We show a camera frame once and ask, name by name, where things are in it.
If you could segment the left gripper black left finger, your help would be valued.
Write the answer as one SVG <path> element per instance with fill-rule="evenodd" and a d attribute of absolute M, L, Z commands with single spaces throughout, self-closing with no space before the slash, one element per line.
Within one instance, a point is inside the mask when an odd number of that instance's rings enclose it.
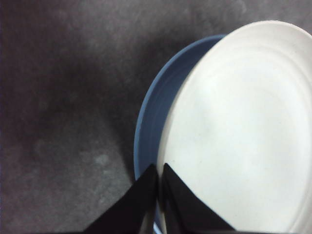
<path fill-rule="evenodd" d="M 151 164 L 113 206 L 84 234 L 151 234 L 157 198 L 157 169 Z"/>

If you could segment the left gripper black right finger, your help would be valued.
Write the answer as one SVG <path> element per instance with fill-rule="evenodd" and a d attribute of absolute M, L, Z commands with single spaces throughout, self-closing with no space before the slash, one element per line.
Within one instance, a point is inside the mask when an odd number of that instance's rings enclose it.
<path fill-rule="evenodd" d="M 167 163 L 163 167 L 161 184 L 167 233 L 235 233 L 235 229 L 205 205 Z"/>

